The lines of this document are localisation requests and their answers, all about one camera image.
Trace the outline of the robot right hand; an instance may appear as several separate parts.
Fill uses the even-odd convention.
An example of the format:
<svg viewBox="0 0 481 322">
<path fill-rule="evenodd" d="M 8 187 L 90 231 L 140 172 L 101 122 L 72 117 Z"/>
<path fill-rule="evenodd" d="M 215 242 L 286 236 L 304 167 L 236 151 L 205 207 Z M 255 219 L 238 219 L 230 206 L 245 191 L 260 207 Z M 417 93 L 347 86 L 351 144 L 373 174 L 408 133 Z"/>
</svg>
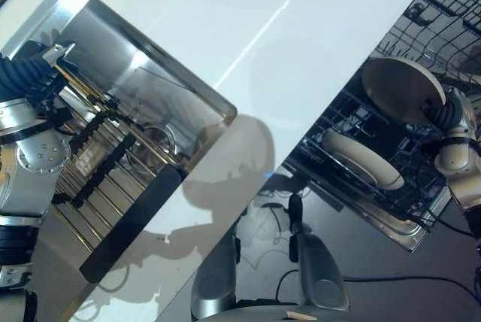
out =
<svg viewBox="0 0 481 322">
<path fill-rule="evenodd" d="M 476 139 L 476 114 L 470 99 L 460 89 L 450 87 L 441 106 L 426 105 L 422 111 L 426 118 L 443 131 L 445 136 L 465 136 Z"/>
</svg>

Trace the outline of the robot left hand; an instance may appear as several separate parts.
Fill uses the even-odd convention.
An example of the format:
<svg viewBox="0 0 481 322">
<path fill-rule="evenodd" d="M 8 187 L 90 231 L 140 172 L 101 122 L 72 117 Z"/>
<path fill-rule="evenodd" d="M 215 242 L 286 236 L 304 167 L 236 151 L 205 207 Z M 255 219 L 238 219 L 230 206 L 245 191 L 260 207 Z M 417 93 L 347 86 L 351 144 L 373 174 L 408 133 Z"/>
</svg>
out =
<svg viewBox="0 0 481 322">
<path fill-rule="evenodd" d="M 1 101 L 25 99 L 36 110 L 52 109 L 56 95 L 67 85 L 55 67 L 74 45 L 65 41 L 49 47 L 40 44 L 41 49 L 26 58 L 2 56 Z"/>
</svg>

